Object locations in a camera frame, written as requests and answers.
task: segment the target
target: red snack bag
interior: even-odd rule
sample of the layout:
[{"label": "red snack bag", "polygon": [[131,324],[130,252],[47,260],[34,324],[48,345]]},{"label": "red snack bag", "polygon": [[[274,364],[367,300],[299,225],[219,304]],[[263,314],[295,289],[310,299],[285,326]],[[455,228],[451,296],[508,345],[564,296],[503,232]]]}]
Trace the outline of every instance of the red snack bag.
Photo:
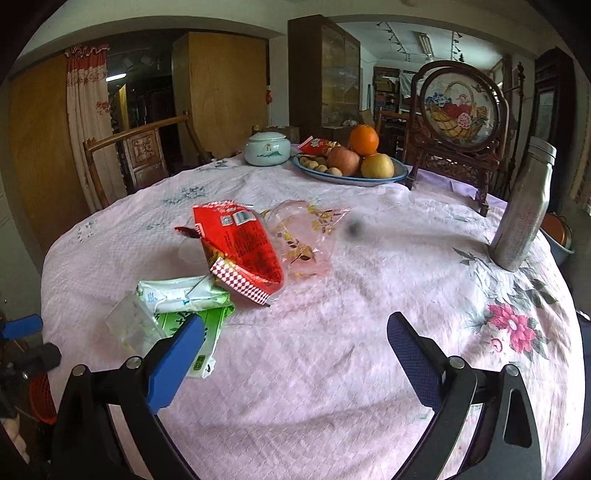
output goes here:
[{"label": "red snack bag", "polygon": [[338,147],[339,145],[338,142],[331,142],[330,140],[309,136],[303,143],[298,145],[297,148],[306,155],[321,157],[323,155],[327,156],[331,148]]},{"label": "red snack bag", "polygon": [[283,270],[255,214],[228,200],[195,205],[193,214],[210,272],[252,301],[267,304],[283,286]]}]

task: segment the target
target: screw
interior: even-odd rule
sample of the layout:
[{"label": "screw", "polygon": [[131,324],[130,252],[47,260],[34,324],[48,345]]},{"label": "screw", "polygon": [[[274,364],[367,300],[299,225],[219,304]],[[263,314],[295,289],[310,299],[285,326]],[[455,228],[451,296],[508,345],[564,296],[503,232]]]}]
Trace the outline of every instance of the screw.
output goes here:
[{"label": "screw", "polygon": [[131,370],[135,370],[142,364],[142,359],[140,356],[133,356],[128,358],[125,362],[125,366]]},{"label": "screw", "polygon": [[453,368],[457,368],[459,370],[461,368],[464,368],[464,366],[466,365],[466,362],[459,356],[451,356],[449,358],[449,364]]},{"label": "screw", "polygon": [[86,366],[85,365],[76,365],[73,369],[72,369],[72,375],[74,375],[75,377],[79,377],[81,376],[84,372],[86,372]]},{"label": "screw", "polygon": [[505,367],[505,370],[512,377],[519,375],[519,369],[515,365],[509,364]]}]

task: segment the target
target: thermos lid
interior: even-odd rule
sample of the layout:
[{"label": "thermos lid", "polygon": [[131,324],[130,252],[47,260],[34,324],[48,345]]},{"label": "thermos lid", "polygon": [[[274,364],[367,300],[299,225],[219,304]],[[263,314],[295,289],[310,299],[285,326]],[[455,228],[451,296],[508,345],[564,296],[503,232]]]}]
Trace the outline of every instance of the thermos lid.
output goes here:
[{"label": "thermos lid", "polygon": [[535,155],[538,160],[554,165],[556,148],[541,138],[531,137],[528,151]]}]

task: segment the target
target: curtain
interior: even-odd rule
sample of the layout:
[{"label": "curtain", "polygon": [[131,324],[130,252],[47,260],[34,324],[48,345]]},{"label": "curtain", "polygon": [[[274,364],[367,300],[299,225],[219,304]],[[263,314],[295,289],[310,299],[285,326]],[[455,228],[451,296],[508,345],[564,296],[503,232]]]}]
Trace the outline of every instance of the curtain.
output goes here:
[{"label": "curtain", "polygon": [[[91,213],[101,209],[90,178],[82,142],[113,135],[106,82],[108,46],[76,45],[66,51],[67,112],[70,142],[82,192]],[[94,153],[96,169],[105,194],[112,203],[127,195],[114,145]]]}]

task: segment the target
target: ceiling lamp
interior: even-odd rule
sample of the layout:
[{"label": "ceiling lamp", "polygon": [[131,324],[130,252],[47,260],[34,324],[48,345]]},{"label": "ceiling lamp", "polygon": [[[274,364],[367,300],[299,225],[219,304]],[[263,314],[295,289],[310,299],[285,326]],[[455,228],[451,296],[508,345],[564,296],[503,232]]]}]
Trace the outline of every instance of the ceiling lamp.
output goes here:
[{"label": "ceiling lamp", "polygon": [[431,45],[431,39],[426,33],[417,32],[418,42],[423,49],[423,53],[427,56],[433,57],[433,46]]},{"label": "ceiling lamp", "polygon": [[126,76],[127,76],[126,73],[118,73],[117,75],[113,75],[111,77],[107,77],[106,80],[107,80],[107,82],[112,82],[113,80],[119,80],[119,79],[122,79],[122,78],[124,78]]}]

